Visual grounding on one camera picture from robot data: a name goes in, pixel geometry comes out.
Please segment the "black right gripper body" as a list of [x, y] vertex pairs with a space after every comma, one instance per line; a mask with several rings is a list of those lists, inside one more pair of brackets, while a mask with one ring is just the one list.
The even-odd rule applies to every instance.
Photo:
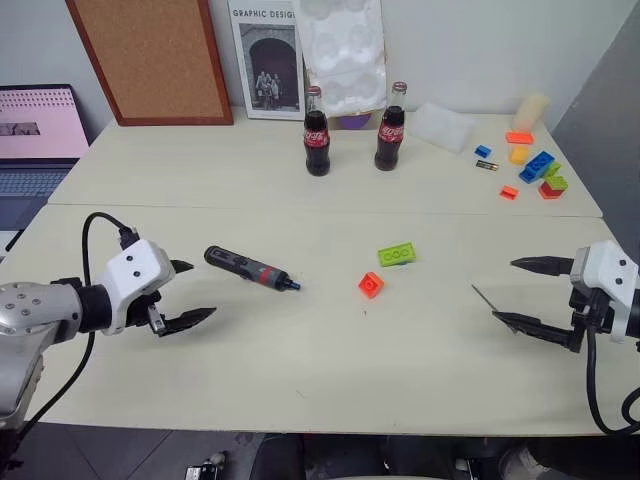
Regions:
[[571, 352], [581, 351], [584, 337], [587, 342], [591, 342], [596, 334], [611, 332], [614, 311], [610, 302], [611, 299], [604, 291], [592, 291], [588, 295], [579, 291], [571, 293], [569, 306], [573, 309], [572, 331], [568, 343]]

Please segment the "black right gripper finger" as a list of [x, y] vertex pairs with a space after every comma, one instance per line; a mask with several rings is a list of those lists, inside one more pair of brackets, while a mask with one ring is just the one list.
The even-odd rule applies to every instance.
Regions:
[[549, 343], [571, 348], [573, 332], [545, 325], [539, 319], [513, 312], [493, 311], [492, 315], [515, 333], [523, 333]]
[[512, 260], [510, 265], [526, 271], [548, 276], [569, 275], [574, 260], [566, 257], [536, 256]]

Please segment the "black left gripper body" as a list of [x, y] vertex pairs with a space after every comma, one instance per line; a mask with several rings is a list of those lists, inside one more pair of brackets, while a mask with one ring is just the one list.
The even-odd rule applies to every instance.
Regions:
[[154, 291], [132, 301], [126, 312], [125, 326], [127, 328], [149, 326], [155, 335], [163, 336], [167, 328], [165, 317], [157, 309], [157, 303], [160, 300], [160, 292]]

